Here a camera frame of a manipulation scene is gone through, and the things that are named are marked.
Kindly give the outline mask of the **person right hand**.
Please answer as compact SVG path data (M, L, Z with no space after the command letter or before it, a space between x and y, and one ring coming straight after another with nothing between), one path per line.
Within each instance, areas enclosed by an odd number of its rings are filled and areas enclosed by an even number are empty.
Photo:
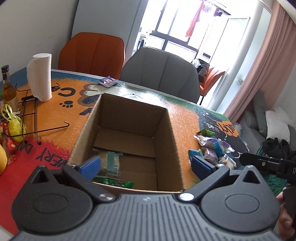
M282 203L280 207L280 216L277 222L278 223L277 234L283 240L287 240L295 234L295 229L292 227L293 219L288 214L285 204L283 204L284 202L283 193L280 192L280 194L276 197L276 199L280 203Z

